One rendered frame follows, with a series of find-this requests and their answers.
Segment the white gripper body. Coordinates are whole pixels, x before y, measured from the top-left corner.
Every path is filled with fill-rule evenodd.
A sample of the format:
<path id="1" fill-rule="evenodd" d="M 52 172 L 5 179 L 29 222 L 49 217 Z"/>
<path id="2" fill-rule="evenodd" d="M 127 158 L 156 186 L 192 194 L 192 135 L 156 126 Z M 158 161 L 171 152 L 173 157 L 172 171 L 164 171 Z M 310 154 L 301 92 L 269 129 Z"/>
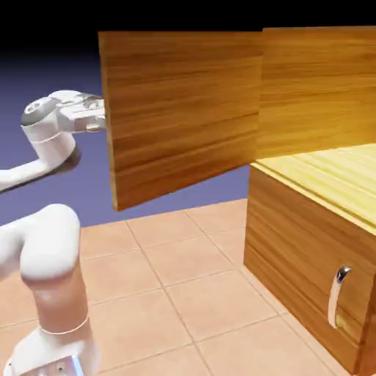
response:
<path id="1" fill-rule="evenodd" d="M 106 128 L 103 107 L 97 109 L 64 109 L 63 129 L 70 133 L 97 132 Z"/>

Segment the wooden cabinet door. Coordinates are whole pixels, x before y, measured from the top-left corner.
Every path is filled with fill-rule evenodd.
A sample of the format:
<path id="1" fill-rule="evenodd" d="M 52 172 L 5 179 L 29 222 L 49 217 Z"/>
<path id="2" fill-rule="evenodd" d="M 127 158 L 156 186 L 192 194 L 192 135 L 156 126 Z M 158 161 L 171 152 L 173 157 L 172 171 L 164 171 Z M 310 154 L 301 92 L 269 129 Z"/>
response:
<path id="1" fill-rule="evenodd" d="M 260 32 L 100 32 L 112 205 L 254 160 Z"/>

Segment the wooden cabinet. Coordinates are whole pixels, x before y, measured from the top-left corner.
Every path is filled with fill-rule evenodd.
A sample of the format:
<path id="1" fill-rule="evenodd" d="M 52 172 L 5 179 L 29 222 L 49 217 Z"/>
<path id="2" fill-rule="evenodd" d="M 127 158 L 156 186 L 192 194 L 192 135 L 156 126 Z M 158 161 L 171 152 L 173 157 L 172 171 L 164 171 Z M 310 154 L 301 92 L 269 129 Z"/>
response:
<path id="1" fill-rule="evenodd" d="M 376 235 L 376 26 L 270 28 L 263 36 L 250 169 Z"/>

